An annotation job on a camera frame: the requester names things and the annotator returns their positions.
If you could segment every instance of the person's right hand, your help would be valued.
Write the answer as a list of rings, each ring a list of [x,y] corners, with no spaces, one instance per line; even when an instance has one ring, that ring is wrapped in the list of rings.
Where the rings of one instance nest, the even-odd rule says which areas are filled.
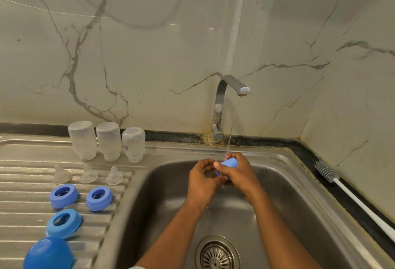
[[[221,174],[229,176],[234,186],[239,189],[241,193],[244,194],[247,201],[252,204],[255,199],[259,198],[264,190],[259,183],[250,162],[248,162],[240,152],[229,153],[227,159],[230,159],[231,157],[236,158],[239,162],[237,168],[228,167],[220,164],[219,162],[214,162],[213,165]]]

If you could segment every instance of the light blue bottle cap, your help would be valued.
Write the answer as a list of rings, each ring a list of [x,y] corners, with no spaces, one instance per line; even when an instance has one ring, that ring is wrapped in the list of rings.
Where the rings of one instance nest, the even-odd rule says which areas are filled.
[[[72,208],[66,208],[49,219],[45,235],[61,239],[67,238],[76,232],[81,225],[81,221],[82,216],[80,213]]]
[[[86,198],[86,206],[91,211],[101,211],[104,210],[111,204],[113,200],[113,194],[110,191],[110,188],[96,187],[88,193]]]
[[[76,186],[72,184],[64,184],[55,188],[49,194],[49,201],[53,208],[65,208],[75,202],[78,198]]]
[[[221,164],[223,164],[223,165],[225,165],[225,166],[228,166],[228,167],[237,168],[238,165],[239,165],[239,162],[236,160],[236,158],[232,157],[232,158],[230,158],[229,160],[226,160],[226,161],[222,162]],[[214,172],[215,172],[217,175],[220,175],[220,173],[219,173],[217,170],[214,170]]]
[[[23,269],[69,269],[73,253],[65,240],[47,237],[35,243],[27,252]]]

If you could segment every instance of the brush head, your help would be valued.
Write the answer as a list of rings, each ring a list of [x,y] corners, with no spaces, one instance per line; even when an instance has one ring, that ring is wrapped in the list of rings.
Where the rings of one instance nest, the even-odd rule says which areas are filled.
[[[314,167],[319,173],[330,183],[333,183],[335,178],[340,179],[340,175],[334,171],[327,163],[324,161],[316,161]]]

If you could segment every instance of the faucet spout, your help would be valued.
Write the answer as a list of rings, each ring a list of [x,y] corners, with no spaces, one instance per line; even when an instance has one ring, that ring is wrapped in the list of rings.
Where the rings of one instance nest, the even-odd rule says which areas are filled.
[[[217,94],[215,96],[214,116],[210,135],[211,139],[214,141],[221,141],[224,139],[224,133],[221,128],[221,120],[222,109],[224,107],[225,91],[228,85],[233,90],[235,90],[237,95],[239,96],[246,96],[248,94],[251,94],[250,88],[240,82],[234,76],[227,74],[221,77],[217,88]]]

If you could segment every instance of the person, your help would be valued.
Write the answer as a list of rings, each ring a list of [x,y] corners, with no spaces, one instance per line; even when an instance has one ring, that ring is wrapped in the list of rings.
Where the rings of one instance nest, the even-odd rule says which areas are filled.
[[[193,167],[184,204],[132,269],[182,269],[199,219],[216,188],[229,178],[254,208],[271,269],[321,268],[284,223],[249,161],[240,152],[228,154],[230,157],[238,160],[237,168],[226,167],[213,159],[201,160]],[[206,177],[205,172],[213,167],[220,176]]]

